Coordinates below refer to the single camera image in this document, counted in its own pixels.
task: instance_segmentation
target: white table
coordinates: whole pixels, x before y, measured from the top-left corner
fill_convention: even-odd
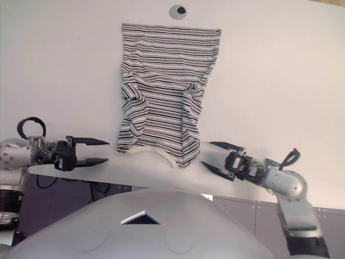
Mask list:
[[[185,19],[169,8],[183,4]],[[221,166],[226,153],[203,144],[187,169],[154,153],[116,152],[122,120],[121,23],[223,30],[199,129],[203,141],[227,141],[248,154],[281,161],[309,183],[318,207],[345,208],[345,8],[304,0],[73,0],[1,2],[1,139],[36,116],[47,137],[94,137],[110,146],[80,147],[78,156],[109,158],[92,168],[31,173],[274,201],[250,183],[223,180],[201,160]],[[36,134],[35,125],[25,127]]]

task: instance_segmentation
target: black and white striped fabric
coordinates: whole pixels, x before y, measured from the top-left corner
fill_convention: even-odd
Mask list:
[[[199,154],[198,117],[222,32],[123,24],[122,33],[118,151],[156,151],[184,168]]]

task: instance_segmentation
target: vent grille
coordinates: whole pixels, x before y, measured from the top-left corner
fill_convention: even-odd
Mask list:
[[[160,224],[154,217],[150,216],[146,211],[134,214],[121,221],[122,225],[127,224]]]
[[[154,221],[150,217],[144,215],[144,216],[138,217],[137,219],[131,220],[125,224],[159,224],[159,223]]]

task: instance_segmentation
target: gray wall panel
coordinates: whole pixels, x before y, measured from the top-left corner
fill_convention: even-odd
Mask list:
[[[213,202],[229,212],[243,227],[254,235],[255,204],[213,198]]]
[[[330,258],[345,258],[345,216],[322,214],[321,227]]]
[[[272,252],[275,258],[289,256],[275,207],[257,204],[255,236]]]

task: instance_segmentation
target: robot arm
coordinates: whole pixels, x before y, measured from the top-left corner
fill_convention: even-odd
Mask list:
[[[39,123],[43,136],[27,137],[23,125],[31,120]],[[7,139],[0,143],[0,230],[17,228],[18,213],[25,192],[28,167],[53,164],[55,169],[71,171],[76,167],[88,167],[107,161],[103,158],[77,160],[76,144],[106,145],[107,142],[92,138],[67,136],[66,141],[49,142],[45,139],[45,125],[36,117],[22,120],[17,127],[22,139]]]
[[[280,164],[271,159],[254,159],[246,155],[242,147],[224,142],[212,144],[235,151],[230,152],[225,160],[226,174],[203,162],[210,171],[231,181],[236,177],[249,181],[274,193],[278,201],[278,217],[290,255],[329,257],[316,212],[306,197],[306,180],[294,171],[283,170],[285,166],[297,161],[300,153],[296,149]]]

